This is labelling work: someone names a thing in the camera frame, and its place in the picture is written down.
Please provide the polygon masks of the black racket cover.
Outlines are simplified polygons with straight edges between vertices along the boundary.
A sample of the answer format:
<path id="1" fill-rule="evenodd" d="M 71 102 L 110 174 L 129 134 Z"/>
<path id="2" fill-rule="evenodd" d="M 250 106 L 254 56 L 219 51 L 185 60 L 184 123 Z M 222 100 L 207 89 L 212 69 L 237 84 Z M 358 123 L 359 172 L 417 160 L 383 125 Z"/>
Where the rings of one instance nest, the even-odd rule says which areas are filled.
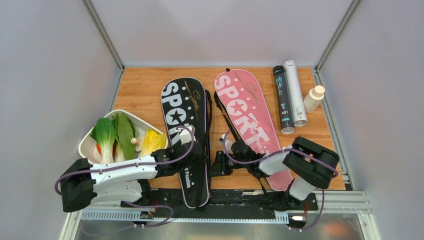
<path id="1" fill-rule="evenodd" d="M 212 100 L 196 78 L 180 77 L 169 81 L 161 92 L 161 106 L 170 145 L 182 144 L 178 126 L 192 126 L 203 153 L 178 173 L 184 204 L 190 209 L 204 207 L 210 198 L 210 128 Z"/>

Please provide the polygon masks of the pink racket cover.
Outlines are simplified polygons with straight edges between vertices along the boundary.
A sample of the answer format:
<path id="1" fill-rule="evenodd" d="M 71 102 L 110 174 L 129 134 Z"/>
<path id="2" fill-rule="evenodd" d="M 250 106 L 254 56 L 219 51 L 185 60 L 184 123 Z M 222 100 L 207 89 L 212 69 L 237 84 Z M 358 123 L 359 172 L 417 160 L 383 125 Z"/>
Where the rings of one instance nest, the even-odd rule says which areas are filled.
<path id="1" fill-rule="evenodd" d="M 281 150 L 279 138 L 264 93 L 257 78 L 244 69 L 230 69 L 214 80 L 214 99 L 235 142 L 243 140 L 255 152 Z M 276 192 L 286 191 L 293 177 L 289 170 L 264 177 Z"/>

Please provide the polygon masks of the black shuttlecock tube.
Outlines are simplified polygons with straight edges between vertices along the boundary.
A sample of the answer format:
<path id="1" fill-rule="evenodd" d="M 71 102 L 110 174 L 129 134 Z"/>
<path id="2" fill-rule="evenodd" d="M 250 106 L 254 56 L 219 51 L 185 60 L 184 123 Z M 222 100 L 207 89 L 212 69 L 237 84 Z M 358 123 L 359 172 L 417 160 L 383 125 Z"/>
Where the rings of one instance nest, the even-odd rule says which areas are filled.
<path id="1" fill-rule="evenodd" d="M 286 78 L 286 70 L 282 65 L 277 65 L 272 69 L 272 72 L 276 83 L 280 132 L 285 135 L 293 134 L 295 132 L 295 125 Z"/>

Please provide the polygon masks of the white shuttlecock tube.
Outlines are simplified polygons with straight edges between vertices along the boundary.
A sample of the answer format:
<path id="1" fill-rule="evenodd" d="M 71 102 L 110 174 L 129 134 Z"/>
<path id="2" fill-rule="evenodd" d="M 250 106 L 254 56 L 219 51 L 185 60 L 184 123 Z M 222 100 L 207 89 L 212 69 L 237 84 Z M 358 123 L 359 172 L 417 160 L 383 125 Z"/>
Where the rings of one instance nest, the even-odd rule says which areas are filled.
<path id="1" fill-rule="evenodd" d="M 308 119 L 296 64 L 293 60 L 288 60 L 283 64 L 283 67 L 285 69 L 288 91 L 290 94 L 294 126 L 306 126 L 308 124 Z"/>

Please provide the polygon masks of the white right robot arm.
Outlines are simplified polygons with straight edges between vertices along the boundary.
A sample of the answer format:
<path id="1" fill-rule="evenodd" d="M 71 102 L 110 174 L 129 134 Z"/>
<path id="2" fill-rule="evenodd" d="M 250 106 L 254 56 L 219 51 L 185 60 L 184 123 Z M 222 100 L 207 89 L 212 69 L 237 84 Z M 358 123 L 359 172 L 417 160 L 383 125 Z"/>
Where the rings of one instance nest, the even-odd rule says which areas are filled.
<path id="1" fill-rule="evenodd" d="M 296 137 L 291 145 L 270 154 L 255 152 L 243 140 L 222 140 L 223 150 L 217 151 L 209 169 L 211 177 L 229 176 L 234 169 L 247 169 L 257 179 L 271 177 L 281 171 L 293 171 L 293 179 L 285 195 L 286 205 L 300 208 L 316 189 L 325 190 L 338 176 L 340 156 L 309 139 Z"/>

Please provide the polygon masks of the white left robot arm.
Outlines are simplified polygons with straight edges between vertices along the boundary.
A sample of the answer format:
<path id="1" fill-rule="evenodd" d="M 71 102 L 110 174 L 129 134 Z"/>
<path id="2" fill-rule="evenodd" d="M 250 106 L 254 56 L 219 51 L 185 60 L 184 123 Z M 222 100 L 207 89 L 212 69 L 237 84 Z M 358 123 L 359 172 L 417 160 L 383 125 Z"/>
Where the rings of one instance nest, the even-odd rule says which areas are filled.
<path id="1" fill-rule="evenodd" d="M 126 182 L 173 176 L 205 158 L 203 147 L 195 141 L 118 163 L 90 163 L 87 158 L 80 158 L 56 180 L 54 190 L 61 196 L 65 213 L 95 202 L 126 201 L 147 207 L 153 201 L 153 193 L 139 188 L 133 198 L 125 197 Z"/>

